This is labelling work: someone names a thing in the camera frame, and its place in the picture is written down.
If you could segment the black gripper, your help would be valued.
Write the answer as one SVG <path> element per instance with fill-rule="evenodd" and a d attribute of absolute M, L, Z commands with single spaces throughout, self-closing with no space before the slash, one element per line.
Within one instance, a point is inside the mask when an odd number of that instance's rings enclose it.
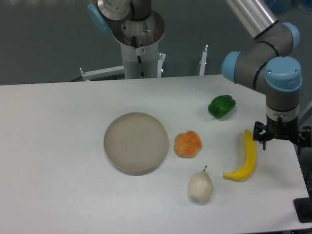
<path fill-rule="evenodd" d="M 298 117 L 284 121 L 282 116 L 272 119 L 266 115 L 266 124 L 256 121 L 253 128 L 253 140 L 262 143 L 266 150 L 266 142 L 272 139 L 290 141 L 296 146 L 296 153 L 301 154 L 301 148 L 312 147 L 312 127 L 298 127 Z"/>

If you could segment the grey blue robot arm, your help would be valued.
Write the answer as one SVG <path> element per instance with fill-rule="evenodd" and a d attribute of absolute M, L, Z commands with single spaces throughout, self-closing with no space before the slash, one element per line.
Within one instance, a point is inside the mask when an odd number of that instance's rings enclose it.
<path fill-rule="evenodd" d="M 266 123 L 256 122 L 253 139 L 266 144 L 288 140 L 299 149 L 311 147 L 312 129 L 301 127 L 300 63 L 289 56 L 300 34 L 290 23 L 280 23 L 262 0 L 229 0 L 227 5 L 255 40 L 246 52 L 231 52 L 223 60 L 222 75 L 266 97 Z M 149 0 L 93 0 L 87 7 L 99 31 L 119 42 L 125 78 L 161 76 L 158 42 L 165 23 Z"/>

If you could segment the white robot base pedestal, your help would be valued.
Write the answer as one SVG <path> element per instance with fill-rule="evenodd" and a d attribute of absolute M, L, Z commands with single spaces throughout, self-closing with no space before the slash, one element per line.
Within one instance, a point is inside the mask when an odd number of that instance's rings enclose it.
<path fill-rule="evenodd" d="M 120 44 L 125 79 L 157 77 L 158 44 L 164 33 L 164 19 L 154 10 L 148 18 L 127 20 L 113 31 Z"/>

